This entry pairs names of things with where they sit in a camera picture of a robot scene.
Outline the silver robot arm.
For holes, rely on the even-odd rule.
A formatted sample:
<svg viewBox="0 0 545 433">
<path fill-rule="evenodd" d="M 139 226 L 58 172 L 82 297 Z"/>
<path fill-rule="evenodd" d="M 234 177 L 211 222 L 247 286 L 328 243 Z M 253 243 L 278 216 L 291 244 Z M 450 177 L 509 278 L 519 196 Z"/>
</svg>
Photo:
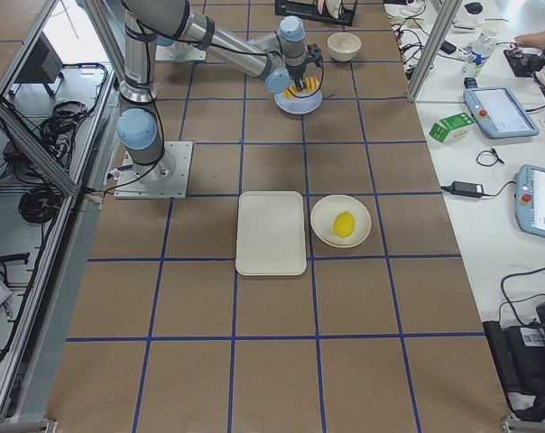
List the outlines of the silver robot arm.
<svg viewBox="0 0 545 433">
<path fill-rule="evenodd" d="M 234 78 L 236 70 L 263 84 L 276 98 L 291 92 L 289 102 L 315 100 L 317 90 L 305 88 L 308 64 L 321 63 L 320 50 L 306 45 L 300 18 L 288 16 L 275 32 L 251 41 L 220 27 L 211 17 L 195 10 L 188 1 L 124 1 L 125 10 L 125 77 L 120 87 L 124 110 L 136 109 L 152 116 L 160 133 L 174 138 L 176 127 L 170 102 L 179 78 L 189 88 L 196 85 L 231 85 L 232 95 L 240 90 Z M 175 63 L 157 63 L 156 49 L 161 42 L 185 45 L 205 52 L 220 62 L 195 70 L 186 65 L 182 72 Z M 159 103 L 162 119 L 154 105 Z M 196 193 L 229 193 L 248 175 L 251 189 L 304 189 L 305 174 L 302 152 L 295 145 L 258 146 L 242 153 L 238 102 L 182 103 L 181 125 L 188 137 L 206 138 L 208 143 L 194 151 L 191 160 L 192 189 Z"/>
</svg>

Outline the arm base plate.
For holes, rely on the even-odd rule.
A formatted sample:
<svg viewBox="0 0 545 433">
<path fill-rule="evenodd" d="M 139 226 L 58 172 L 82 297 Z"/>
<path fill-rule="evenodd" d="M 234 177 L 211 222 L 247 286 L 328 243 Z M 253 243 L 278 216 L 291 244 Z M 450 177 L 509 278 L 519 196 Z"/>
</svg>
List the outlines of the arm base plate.
<svg viewBox="0 0 545 433">
<path fill-rule="evenodd" d="M 143 166 L 134 166 L 125 152 L 123 164 L 131 165 L 115 176 L 114 196 L 121 199 L 157 199 L 187 197 L 193 142 L 166 142 L 165 153 L 158 165 L 145 176 Z"/>
<path fill-rule="evenodd" d="M 206 53 L 204 51 L 184 42 L 174 42 L 168 46 L 158 44 L 156 47 L 155 60 L 157 62 L 201 62 L 205 59 Z"/>
</svg>

